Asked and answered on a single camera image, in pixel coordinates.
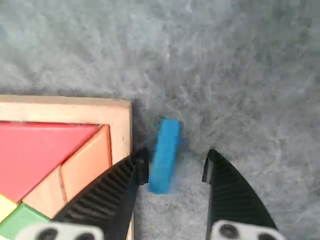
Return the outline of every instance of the red triangle piece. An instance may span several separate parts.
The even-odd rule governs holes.
[[[0,194],[19,202],[96,131],[96,125],[0,122]]]

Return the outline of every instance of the wooden block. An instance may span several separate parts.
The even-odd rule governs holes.
[[[48,218],[53,218],[67,204],[61,167],[53,170],[22,201]]]
[[[21,201],[96,130],[96,125],[0,122],[0,193]]]
[[[50,219],[48,217],[44,216],[40,212],[37,212],[24,203],[21,203],[16,210],[14,210],[0,224],[0,235],[9,240],[14,240],[16,235],[23,228],[32,224],[45,223],[49,220]]]
[[[17,208],[17,204],[0,194],[0,223]]]
[[[112,162],[132,149],[130,101],[92,97],[0,95],[2,121],[109,125]]]
[[[61,166],[67,201],[71,201],[111,164],[110,130],[108,125],[104,125]]]

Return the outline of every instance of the green puzzle piece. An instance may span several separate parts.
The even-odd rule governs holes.
[[[21,203],[1,224],[0,236],[14,240],[16,235],[25,227],[37,223],[49,222],[50,218]]]

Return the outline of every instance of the carpet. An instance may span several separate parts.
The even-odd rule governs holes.
[[[137,240],[202,240],[210,148],[291,240],[320,236],[318,0],[1,0],[0,93],[132,100],[134,144],[183,124],[172,194],[146,187]]]

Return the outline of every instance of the wooden frame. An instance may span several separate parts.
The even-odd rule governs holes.
[[[0,95],[0,121],[109,125],[112,164],[132,150],[132,105],[126,100]],[[134,239],[132,223],[128,240]]]

